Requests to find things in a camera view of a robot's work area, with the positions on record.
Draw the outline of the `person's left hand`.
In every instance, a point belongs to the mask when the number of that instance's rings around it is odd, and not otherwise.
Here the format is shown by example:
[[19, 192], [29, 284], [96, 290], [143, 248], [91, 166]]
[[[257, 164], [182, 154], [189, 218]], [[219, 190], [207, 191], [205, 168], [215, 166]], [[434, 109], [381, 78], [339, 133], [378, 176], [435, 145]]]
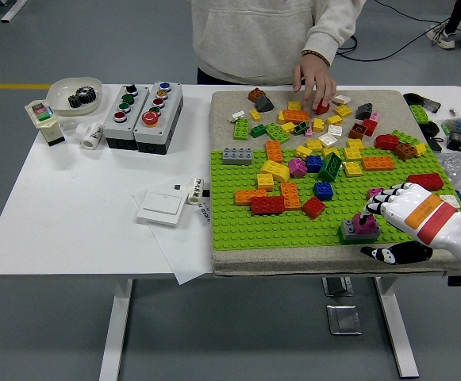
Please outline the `person's left hand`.
[[328, 71], [326, 62], [314, 54], [307, 54], [300, 58], [292, 71], [293, 90], [299, 92], [302, 88], [302, 79], [305, 87], [302, 101], [307, 104], [312, 101], [315, 110], [320, 102], [326, 106], [336, 93], [336, 82]]

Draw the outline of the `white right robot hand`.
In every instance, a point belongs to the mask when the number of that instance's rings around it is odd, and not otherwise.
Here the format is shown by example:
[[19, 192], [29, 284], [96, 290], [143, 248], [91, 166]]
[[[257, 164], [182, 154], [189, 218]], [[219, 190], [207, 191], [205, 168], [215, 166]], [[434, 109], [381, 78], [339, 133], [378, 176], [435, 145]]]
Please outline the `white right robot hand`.
[[461, 262], [461, 212], [415, 183], [403, 183], [370, 198], [360, 214], [362, 225], [371, 214], [382, 215], [411, 241], [389, 248], [364, 246], [361, 252], [386, 264], [413, 264], [431, 258], [435, 249], [449, 251]]

